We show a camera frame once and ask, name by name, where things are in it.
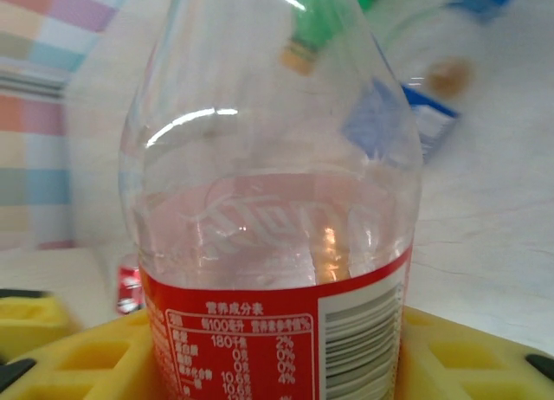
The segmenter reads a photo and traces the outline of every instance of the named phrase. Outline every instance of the pastel tiles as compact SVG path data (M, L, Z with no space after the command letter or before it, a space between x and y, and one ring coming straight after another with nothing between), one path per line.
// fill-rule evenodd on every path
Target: pastel tiles
M74 72L123 1L0 0L0 69Z
M59 101L0 95L0 248L17 233L38 248L71 245L66 153Z
M0 0L0 72L68 82L124 0ZM72 244L63 107L0 92L0 250Z

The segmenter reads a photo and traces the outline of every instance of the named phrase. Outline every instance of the white surface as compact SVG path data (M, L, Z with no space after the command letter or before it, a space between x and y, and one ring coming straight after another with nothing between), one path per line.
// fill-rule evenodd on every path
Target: white surface
M376 35L434 0L382 0ZM68 89L76 237L126 248L119 134L167 0L129 0ZM516 0L496 73L424 174L410 305L554 353L554 0Z
M84 248L0 252L0 287L54 292L83 326L115 318L98 261Z

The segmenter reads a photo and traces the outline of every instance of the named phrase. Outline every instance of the blue label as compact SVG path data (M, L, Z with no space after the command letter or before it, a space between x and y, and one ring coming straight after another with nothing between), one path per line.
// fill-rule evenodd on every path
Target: blue label
M403 90L414 111L423 158L427 162L454 127L460 114L412 88L403 86Z
M465 10L481 23L490 22L500 11L500 6L492 0L450 0L448 7Z

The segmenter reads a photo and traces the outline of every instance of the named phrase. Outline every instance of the bottle label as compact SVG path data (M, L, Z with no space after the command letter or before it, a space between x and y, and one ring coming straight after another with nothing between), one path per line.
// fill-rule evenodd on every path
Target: bottle label
M182 289L143 271L170 398L392 396L410 256L408 249L371 273L285 290Z
M447 6L464 10L481 23L491 22L501 7L492 0L449 0Z
M403 90L415 114L423 157L427 160L441 145L460 114L408 86L404 85Z

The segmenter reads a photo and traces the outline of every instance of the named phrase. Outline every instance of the blurry bottle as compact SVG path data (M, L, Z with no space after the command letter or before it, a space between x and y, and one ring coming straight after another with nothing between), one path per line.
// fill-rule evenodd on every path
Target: blurry bottle
M173 0L120 156L170 398L391 395L422 155L356 0Z
M510 0L445 0L413 15L383 47L433 151L486 79L490 25Z

